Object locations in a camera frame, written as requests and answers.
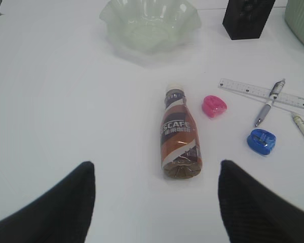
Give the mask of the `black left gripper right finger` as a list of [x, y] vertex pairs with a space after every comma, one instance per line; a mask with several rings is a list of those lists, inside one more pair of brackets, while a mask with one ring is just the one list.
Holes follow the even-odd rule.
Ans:
[[221, 162], [218, 201], [230, 242], [304, 242], [304, 211], [231, 160]]

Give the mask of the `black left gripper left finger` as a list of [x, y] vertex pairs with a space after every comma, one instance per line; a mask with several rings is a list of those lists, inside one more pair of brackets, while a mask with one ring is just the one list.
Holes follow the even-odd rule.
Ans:
[[85, 242], [95, 205], [95, 168], [79, 164], [32, 203], [0, 220], [0, 242]]

